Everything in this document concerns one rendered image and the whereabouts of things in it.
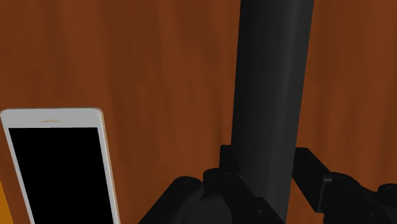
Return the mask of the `orange flat object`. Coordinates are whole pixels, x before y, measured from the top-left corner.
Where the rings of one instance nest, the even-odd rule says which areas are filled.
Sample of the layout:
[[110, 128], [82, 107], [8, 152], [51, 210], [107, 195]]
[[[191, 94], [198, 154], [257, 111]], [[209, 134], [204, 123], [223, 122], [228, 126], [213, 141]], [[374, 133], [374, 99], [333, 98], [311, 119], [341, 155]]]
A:
[[0, 182], [0, 224], [14, 224], [1, 182]]

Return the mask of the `dark grey long bar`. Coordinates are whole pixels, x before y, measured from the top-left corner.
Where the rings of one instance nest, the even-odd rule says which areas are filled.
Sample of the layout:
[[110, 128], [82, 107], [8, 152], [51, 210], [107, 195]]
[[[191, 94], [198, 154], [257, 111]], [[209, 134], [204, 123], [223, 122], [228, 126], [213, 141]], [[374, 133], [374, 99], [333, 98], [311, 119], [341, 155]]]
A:
[[288, 213], [314, 0], [240, 0], [231, 146], [242, 178]]

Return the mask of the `white smartphone with black screen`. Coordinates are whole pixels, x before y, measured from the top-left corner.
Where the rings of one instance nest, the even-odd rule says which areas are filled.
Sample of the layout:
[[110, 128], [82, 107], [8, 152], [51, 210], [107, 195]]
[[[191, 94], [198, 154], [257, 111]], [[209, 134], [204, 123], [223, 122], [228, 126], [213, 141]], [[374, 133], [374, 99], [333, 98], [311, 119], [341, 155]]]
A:
[[30, 224], [121, 224], [103, 112], [0, 112]]

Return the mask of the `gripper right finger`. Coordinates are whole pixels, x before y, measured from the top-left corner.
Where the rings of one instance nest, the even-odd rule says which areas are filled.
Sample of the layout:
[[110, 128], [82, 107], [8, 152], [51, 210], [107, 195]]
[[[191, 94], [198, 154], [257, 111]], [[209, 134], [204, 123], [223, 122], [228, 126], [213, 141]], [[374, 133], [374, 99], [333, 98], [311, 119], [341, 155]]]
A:
[[323, 224], [397, 224], [397, 184], [369, 190], [331, 172], [308, 148], [296, 148], [293, 180]]

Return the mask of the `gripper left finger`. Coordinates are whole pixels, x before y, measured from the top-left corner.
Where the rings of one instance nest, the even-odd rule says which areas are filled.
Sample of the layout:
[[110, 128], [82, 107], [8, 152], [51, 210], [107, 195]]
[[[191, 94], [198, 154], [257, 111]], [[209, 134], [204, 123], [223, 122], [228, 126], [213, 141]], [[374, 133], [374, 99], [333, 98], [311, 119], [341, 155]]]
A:
[[230, 145], [220, 148], [219, 167], [203, 180], [176, 178], [138, 224], [284, 224], [243, 182]]

